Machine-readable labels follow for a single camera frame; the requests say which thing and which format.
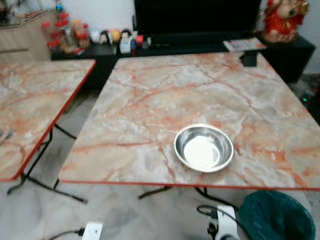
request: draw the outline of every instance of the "black tv screen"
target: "black tv screen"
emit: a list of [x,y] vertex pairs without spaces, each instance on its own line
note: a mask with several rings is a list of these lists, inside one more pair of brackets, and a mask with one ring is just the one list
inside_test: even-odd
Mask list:
[[261,0],[135,0],[139,34],[251,31]]

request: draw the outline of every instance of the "power strip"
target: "power strip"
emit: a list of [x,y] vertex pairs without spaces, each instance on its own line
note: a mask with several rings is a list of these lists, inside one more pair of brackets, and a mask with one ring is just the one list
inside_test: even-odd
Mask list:
[[82,240],[100,240],[102,223],[89,222],[84,229]]

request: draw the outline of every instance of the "gray tile floor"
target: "gray tile floor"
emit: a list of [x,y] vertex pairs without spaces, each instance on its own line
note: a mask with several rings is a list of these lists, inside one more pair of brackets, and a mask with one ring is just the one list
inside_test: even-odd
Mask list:
[[[83,92],[69,113],[58,123],[78,135],[99,92]],[[34,169],[32,176],[53,185],[74,141],[57,130],[53,142]],[[63,231],[88,222],[103,223],[102,240],[210,240],[209,220],[196,211],[200,204],[214,204],[192,188],[177,187],[168,192],[137,200],[151,186],[89,185],[61,183],[58,189],[87,198],[88,204],[42,189],[32,182],[6,196],[13,183],[0,184],[0,239],[47,240]],[[210,189],[209,193],[240,205],[252,191]],[[287,191],[305,206],[317,227],[320,240],[320,192]],[[76,234],[58,240],[81,239]]]

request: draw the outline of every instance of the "red figurine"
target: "red figurine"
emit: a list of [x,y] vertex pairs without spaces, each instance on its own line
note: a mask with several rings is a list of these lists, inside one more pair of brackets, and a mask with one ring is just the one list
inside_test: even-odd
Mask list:
[[264,19],[264,39],[271,43],[289,43],[297,38],[297,25],[309,11],[305,0],[268,0]]

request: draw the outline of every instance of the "green trash bin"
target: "green trash bin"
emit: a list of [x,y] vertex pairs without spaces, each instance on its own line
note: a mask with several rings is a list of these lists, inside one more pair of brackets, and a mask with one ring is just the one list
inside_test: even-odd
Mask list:
[[316,228],[308,210],[278,191],[248,195],[238,218],[254,240],[315,240]]

